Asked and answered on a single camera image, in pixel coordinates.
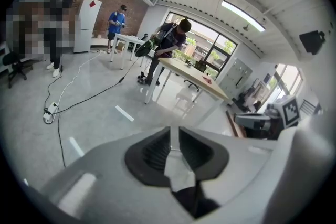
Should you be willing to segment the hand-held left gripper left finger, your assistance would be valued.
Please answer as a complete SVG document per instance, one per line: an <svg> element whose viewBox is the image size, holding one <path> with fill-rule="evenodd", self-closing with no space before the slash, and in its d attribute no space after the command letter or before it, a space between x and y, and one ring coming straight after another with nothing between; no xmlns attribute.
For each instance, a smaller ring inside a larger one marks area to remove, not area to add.
<svg viewBox="0 0 336 224"><path fill-rule="evenodd" d="M169 186L145 185L125 163L131 146L160 135L169 145L169 127L100 144L52 177L41 194L78 223L192 223Z"/></svg>

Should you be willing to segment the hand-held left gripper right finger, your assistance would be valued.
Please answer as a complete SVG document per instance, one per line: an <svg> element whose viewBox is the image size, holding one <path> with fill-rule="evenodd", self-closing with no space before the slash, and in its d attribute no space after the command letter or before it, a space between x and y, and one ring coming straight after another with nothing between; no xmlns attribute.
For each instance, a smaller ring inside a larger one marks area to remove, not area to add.
<svg viewBox="0 0 336 224"><path fill-rule="evenodd" d="M219 206L235 198L259 174L276 142L179 128L180 150L205 198Z"/></svg>

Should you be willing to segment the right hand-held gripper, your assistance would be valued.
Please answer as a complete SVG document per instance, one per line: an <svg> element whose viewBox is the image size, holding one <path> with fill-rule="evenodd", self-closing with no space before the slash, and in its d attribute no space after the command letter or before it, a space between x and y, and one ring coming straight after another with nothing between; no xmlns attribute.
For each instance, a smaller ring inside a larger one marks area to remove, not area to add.
<svg viewBox="0 0 336 224"><path fill-rule="evenodd" d="M234 115L234 122L242 128L246 138L276 140L280 133L298 125L300 111L293 95L267 104L263 113L240 113Z"/></svg>

